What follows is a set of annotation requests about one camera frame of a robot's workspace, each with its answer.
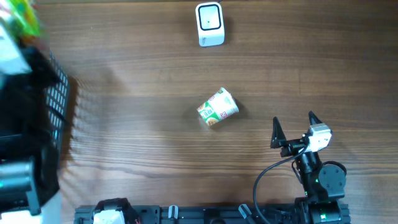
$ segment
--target paper cup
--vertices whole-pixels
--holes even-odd
[[[222,87],[197,110],[208,126],[239,112],[232,95]]]

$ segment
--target black cable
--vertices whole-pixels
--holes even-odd
[[[300,178],[299,174],[297,173],[296,169],[294,168],[294,163],[295,163],[295,162],[296,162],[296,161],[293,161],[293,162],[292,162],[292,170],[293,170],[294,174],[296,175],[296,177],[297,177],[298,181],[300,182],[300,184],[303,184],[303,182],[301,181],[301,178]]]
[[[261,213],[260,208],[259,208],[259,206],[258,206],[258,204],[257,204],[257,199],[256,199],[257,185],[258,185],[258,183],[259,183],[261,177],[262,177],[266,172],[268,172],[269,170],[271,170],[272,168],[277,167],[277,166],[279,166],[279,165],[281,165],[281,164],[284,164],[285,162],[291,161],[292,159],[295,159],[295,158],[301,156],[302,154],[304,154],[304,152],[305,152],[306,149],[307,149],[307,147],[303,148],[302,151],[301,151],[300,153],[298,153],[297,155],[292,156],[292,157],[287,158],[287,159],[284,159],[284,160],[282,160],[282,161],[279,161],[279,162],[277,162],[277,163],[275,163],[275,164],[269,166],[268,168],[266,168],[265,170],[263,170],[263,171],[260,173],[260,175],[257,177],[257,179],[256,179],[256,181],[255,181],[255,183],[254,183],[254,186],[253,186],[253,202],[254,202],[254,207],[255,207],[256,210],[257,210],[257,213],[259,214],[259,216],[261,217],[261,219],[262,219],[266,224],[270,224],[270,223],[269,223],[269,221],[263,216],[263,214]]]

